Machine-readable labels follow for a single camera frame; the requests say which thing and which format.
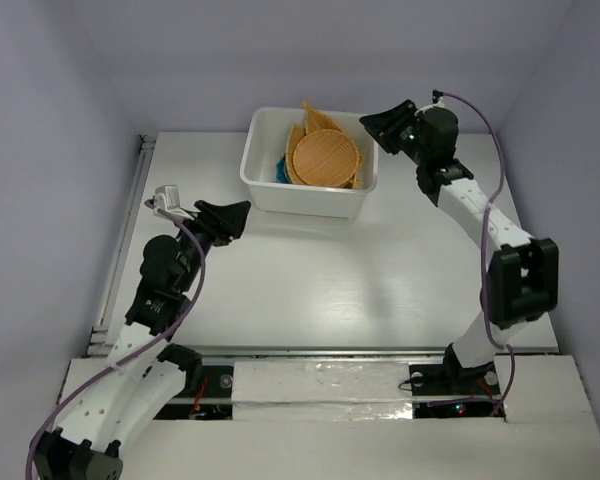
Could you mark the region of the blue polka dot plate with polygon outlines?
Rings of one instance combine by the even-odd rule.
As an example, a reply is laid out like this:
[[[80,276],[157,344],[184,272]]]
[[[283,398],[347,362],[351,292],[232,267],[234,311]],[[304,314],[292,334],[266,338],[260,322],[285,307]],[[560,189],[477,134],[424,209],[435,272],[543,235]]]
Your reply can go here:
[[[275,181],[280,184],[291,184],[286,169],[286,156],[282,155],[275,165]]]

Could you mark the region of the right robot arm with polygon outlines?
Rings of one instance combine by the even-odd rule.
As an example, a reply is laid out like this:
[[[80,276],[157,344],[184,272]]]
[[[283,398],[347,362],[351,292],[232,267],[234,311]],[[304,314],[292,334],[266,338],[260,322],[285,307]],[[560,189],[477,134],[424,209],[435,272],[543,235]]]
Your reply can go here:
[[[435,92],[422,108],[406,100],[360,123],[386,153],[403,153],[415,163],[421,192],[479,247],[479,314],[433,372],[410,382],[453,395],[484,376],[499,352],[510,351],[514,335],[557,306],[559,248],[515,225],[496,207],[497,196],[482,191],[456,156],[459,121],[443,96]]]

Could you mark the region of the orange leaf-shaped woven tray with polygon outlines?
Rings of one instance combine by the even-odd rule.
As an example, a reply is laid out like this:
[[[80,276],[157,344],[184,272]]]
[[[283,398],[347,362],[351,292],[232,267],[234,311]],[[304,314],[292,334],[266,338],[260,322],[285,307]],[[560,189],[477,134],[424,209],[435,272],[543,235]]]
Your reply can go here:
[[[332,117],[322,111],[314,109],[307,100],[302,103],[302,106],[305,112],[304,130],[306,136],[319,130],[334,130],[340,133],[345,132]]]

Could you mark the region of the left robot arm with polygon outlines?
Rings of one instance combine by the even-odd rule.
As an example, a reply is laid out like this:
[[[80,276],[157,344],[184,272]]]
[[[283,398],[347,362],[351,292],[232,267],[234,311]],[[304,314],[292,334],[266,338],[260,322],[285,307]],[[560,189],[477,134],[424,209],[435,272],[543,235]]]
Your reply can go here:
[[[204,389],[201,355],[173,337],[201,294],[209,251],[242,236],[251,204],[199,200],[184,210],[159,197],[145,204],[178,232],[146,243],[141,280],[106,365],[36,432],[28,479],[120,478],[130,447],[168,401]]]

